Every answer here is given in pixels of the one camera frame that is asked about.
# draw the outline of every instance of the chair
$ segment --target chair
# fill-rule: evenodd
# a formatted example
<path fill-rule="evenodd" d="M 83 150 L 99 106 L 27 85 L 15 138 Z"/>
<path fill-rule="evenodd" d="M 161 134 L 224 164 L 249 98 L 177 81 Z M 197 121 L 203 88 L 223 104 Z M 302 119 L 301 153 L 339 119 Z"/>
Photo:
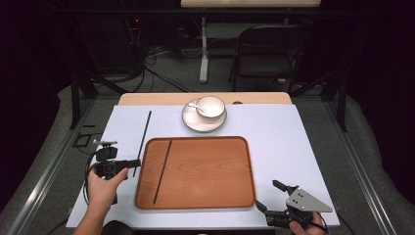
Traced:
<path fill-rule="evenodd" d="M 238 37 L 229 77 L 233 91 L 237 91 L 239 81 L 258 84 L 264 79 L 275 82 L 285 78 L 290 80 L 290 93 L 302 51 L 310 39 L 310 27 L 302 24 L 259 25 L 244 30 Z"/>

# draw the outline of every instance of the robotic arm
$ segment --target robotic arm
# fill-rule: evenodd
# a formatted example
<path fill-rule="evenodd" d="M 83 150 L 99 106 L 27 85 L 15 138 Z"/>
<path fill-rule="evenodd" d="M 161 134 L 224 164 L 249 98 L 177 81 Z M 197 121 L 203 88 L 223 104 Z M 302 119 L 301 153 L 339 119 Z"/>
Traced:
<path fill-rule="evenodd" d="M 313 225 L 327 232 L 324 227 L 311 221 L 313 212 L 332 212 L 333 209 L 302 190 L 299 186 L 286 186 L 278 180 L 273 180 L 272 184 L 283 192 L 287 191 L 290 197 L 286 201 L 287 209 L 284 211 L 269 211 L 264 204 L 255 201 L 256 207 L 265 214 L 268 226 L 289 228 L 290 222 L 294 220 L 302 227 Z"/>

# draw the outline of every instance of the finger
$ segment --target finger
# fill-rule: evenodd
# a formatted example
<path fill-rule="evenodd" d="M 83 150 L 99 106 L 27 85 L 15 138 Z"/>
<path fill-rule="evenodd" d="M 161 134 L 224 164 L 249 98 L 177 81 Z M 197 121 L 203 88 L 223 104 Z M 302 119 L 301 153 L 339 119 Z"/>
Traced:
<path fill-rule="evenodd" d="M 301 225 L 297 223 L 296 221 L 290 222 L 290 229 L 296 234 L 296 235 L 307 235 L 307 232 L 305 232 L 304 229 L 302 229 Z"/>
<path fill-rule="evenodd" d="M 321 216 L 317 212 L 312 213 L 312 222 L 317 223 L 318 225 L 323 225 L 323 222 L 321 221 Z"/>
<path fill-rule="evenodd" d="M 110 181 L 114 183 L 114 185 L 119 185 L 122 180 L 125 179 L 125 177 L 128 174 L 128 168 L 124 168 L 122 171 L 120 171 L 114 178 L 112 178 Z"/>
<path fill-rule="evenodd" d="M 96 177 L 96 178 L 99 178 L 99 176 L 98 176 L 98 174 L 97 173 L 95 173 L 95 166 L 94 167 L 90 167 L 89 168 L 89 172 L 88 172 L 88 178 L 89 177 Z"/>

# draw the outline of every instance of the table leg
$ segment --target table leg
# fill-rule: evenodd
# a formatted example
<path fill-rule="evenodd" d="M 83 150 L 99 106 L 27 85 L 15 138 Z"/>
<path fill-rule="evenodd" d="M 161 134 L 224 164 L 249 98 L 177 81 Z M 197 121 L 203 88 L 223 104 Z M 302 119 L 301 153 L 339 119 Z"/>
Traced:
<path fill-rule="evenodd" d="M 200 83 L 208 81 L 208 44 L 207 44 L 207 22 L 206 18 L 202 18 L 202 63 Z"/>

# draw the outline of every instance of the cable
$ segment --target cable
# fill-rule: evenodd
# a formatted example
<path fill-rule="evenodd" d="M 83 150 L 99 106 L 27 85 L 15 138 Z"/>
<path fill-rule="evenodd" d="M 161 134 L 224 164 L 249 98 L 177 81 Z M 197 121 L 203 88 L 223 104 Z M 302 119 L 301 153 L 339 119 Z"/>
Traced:
<path fill-rule="evenodd" d="M 52 230 L 50 230 L 46 235 L 51 235 L 53 232 L 55 232 L 55 230 L 64 225 L 66 222 L 68 222 L 68 219 L 65 219 L 64 221 L 60 222 L 58 225 L 52 228 Z"/>
<path fill-rule="evenodd" d="M 178 82 L 176 82 L 176 81 L 174 81 L 174 80 L 166 77 L 166 76 L 163 76 L 161 74 L 158 74 L 158 73 L 156 73 L 153 70 L 150 70 L 148 68 L 146 68 L 146 70 L 149 71 L 151 74 L 155 75 L 156 77 L 158 77 L 159 79 L 161 79 L 161 80 L 163 80 L 165 82 L 170 83 L 171 85 L 173 85 L 174 87 L 178 88 L 181 91 L 184 91 L 184 92 L 198 92 L 198 91 L 191 90 L 191 89 L 189 89 L 189 88 L 181 85 L 180 83 L 178 83 Z"/>
<path fill-rule="evenodd" d="M 196 48 L 196 49 L 180 49 L 181 54 L 187 58 L 194 58 L 194 57 L 198 57 L 199 55 L 202 54 L 202 48 Z M 199 51 L 198 54 L 196 55 L 187 55 L 186 53 L 184 53 L 185 51 Z"/>
<path fill-rule="evenodd" d="M 350 231 L 350 233 L 352 235 L 355 235 L 356 233 L 353 231 L 353 229 L 351 229 L 350 225 L 346 222 L 346 220 L 339 213 L 337 213 L 337 215 L 338 215 L 339 219 L 342 221 L 342 223 L 344 223 L 345 226 L 348 228 L 348 230 Z"/>
<path fill-rule="evenodd" d="M 140 68 L 140 70 L 133 71 L 128 77 L 122 77 L 122 78 L 117 78 L 117 79 L 111 79 L 110 77 L 105 77 L 105 79 L 107 79 L 108 81 L 110 81 L 112 83 L 122 83 L 122 82 L 130 81 L 130 80 L 136 78 L 138 75 L 140 75 L 141 70 L 142 70 L 142 68 Z"/>
<path fill-rule="evenodd" d="M 94 152 L 93 154 L 91 154 L 88 158 L 88 160 L 86 161 L 86 166 L 85 166 L 85 172 L 84 172 L 84 182 L 83 182 L 83 199 L 85 200 L 86 205 L 88 205 L 88 176 L 89 176 L 89 170 L 91 169 L 90 165 L 92 163 L 92 159 L 94 158 L 94 156 L 97 154 L 97 152 Z"/>
<path fill-rule="evenodd" d="M 318 212 L 317 214 L 320 216 L 321 220 L 323 221 L 323 224 L 324 224 L 324 227 L 326 228 L 327 233 L 330 234 L 329 228 L 327 227 L 326 220 L 324 219 L 323 216 L 321 216 L 321 213 L 320 212 Z"/>
<path fill-rule="evenodd" d="M 147 93 L 151 93 L 152 92 L 154 85 L 155 85 L 155 75 L 153 74 L 152 85 L 150 86 L 150 90 Z"/>
<path fill-rule="evenodd" d="M 83 134 L 80 138 L 79 138 L 79 136 L 78 136 L 78 138 L 76 138 L 76 141 L 75 141 L 74 145 L 76 146 L 76 149 L 77 149 L 79 152 L 81 152 L 82 154 L 85 154 L 85 155 L 90 156 L 90 155 L 91 155 L 90 153 L 87 153 L 87 152 L 85 152 L 85 151 L 83 151 L 83 150 L 79 149 L 78 142 L 79 142 L 79 140 L 80 140 L 81 138 L 83 138 L 83 137 L 86 137 L 86 136 L 93 136 L 93 135 L 101 135 L 101 134 L 103 134 L 103 133 L 101 132 L 101 133 Z"/>
<path fill-rule="evenodd" d="M 61 0 L 58 0 L 58 4 L 64 9 L 65 8 L 65 6 L 64 6 L 64 4 L 61 2 Z M 72 28 L 74 29 L 74 31 L 76 32 L 76 34 L 78 35 L 78 37 L 80 38 L 80 40 L 82 41 L 82 43 L 83 43 L 83 45 L 85 46 L 85 48 L 87 49 L 87 51 L 89 52 L 89 55 L 91 56 L 91 58 L 92 58 L 92 61 L 93 61 L 93 63 L 95 63 L 95 65 L 97 66 L 97 67 L 100 67 L 101 68 L 101 70 L 104 72 L 104 74 L 109 74 L 109 72 L 108 71 L 106 71 L 105 70 L 105 68 L 101 65 L 101 63 L 100 63 L 100 61 L 98 60 L 98 58 L 95 56 L 95 54 L 93 53 L 93 51 L 92 51 L 92 49 L 90 48 L 90 46 L 89 46 L 89 44 L 87 43 L 87 41 L 85 40 L 85 38 L 84 38 L 84 35 L 83 35 L 83 33 L 79 30 L 79 24 L 78 24 L 78 22 L 75 22 L 73 19 L 69 19 L 69 23 L 71 24 L 71 26 L 72 26 Z M 137 75 L 138 75 L 138 71 L 139 71 L 140 69 L 138 69 L 138 70 L 136 70 L 136 71 L 134 71 L 132 74 L 130 74 L 128 77 L 125 77 L 125 78 L 121 78 L 121 79 L 119 79 L 119 80 L 115 80 L 115 81 L 112 81 L 113 83 L 118 83 L 118 82 L 124 82 L 124 81 L 128 81 L 128 80 L 132 80 L 132 79 L 134 79 Z"/>
<path fill-rule="evenodd" d="M 140 88 L 141 84 L 143 83 L 143 81 L 144 81 L 144 71 L 145 71 L 145 69 L 143 68 L 143 71 L 141 72 L 141 74 L 142 74 L 141 77 L 142 78 L 141 78 L 140 82 L 138 83 L 138 85 L 134 88 L 134 90 L 132 90 L 132 93 L 135 93 L 138 90 L 138 88 Z"/>
<path fill-rule="evenodd" d="M 201 30 L 201 28 L 199 27 L 199 24 L 196 22 L 195 18 L 192 18 L 192 20 L 193 20 L 193 23 L 195 23 L 196 28 L 198 29 L 199 33 L 200 33 L 200 34 L 201 34 L 201 36 L 202 36 L 202 30 Z"/>
<path fill-rule="evenodd" d="M 151 50 L 152 50 L 152 51 L 151 51 L 151 52 L 149 52 L 149 56 L 148 56 L 148 57 L 146 57 L 146 58 L 144 58 L 144 63 L 145 63 L 145 64 L 147 64 L 147 65 L 149 65 L 149 66 L 153 66 L 153 65 L 155 65 L 155 64 L 156 64 L 156 61 L 157 61 L 157 54 L 158 54 L 158 53 L 156 53 L 156 49 L 152 48 Z M 153 61 L 152 63 L 148 62 L 148 60 L 149 60 L 150 58 L 154 58 L 154 61 Z"/>
<path fill-rule="evenodd" d="M 305 223 L 305 224 L 308 224 L 308 225 L 312 225 L 312 226 L 314 226 L 314 227 L 318 227 L 318 228 L 320 228 L 321 230 L 323 230 L 326 234 L 330 234 L 330 232 L 329 232 L 329 230 L 328 230 L 328 228 L 327 228 L 327 225 L 326 225 L 326 222 L 324 221 L 324 219 L 323 219 L 323 221 L 324 221 L 324 226 L 325 227 L 323 227 L 323 226 L 321 226 L 320 224 L 317 224 L 317 223 L 315 223 L 315 222 L 312 222 L 312 221 L 307 221 L 307 220 L 305 220 L 305 219 L 302 219 L 301 217 L 299 217 L 299 216 L 296 216 L 295 214 L 292 214 L 291 215 L 291 217 L 292 218 L 294 218 L 295 220 L 297 220 L 298 222 L 300 222 L 300 223 Z"/>

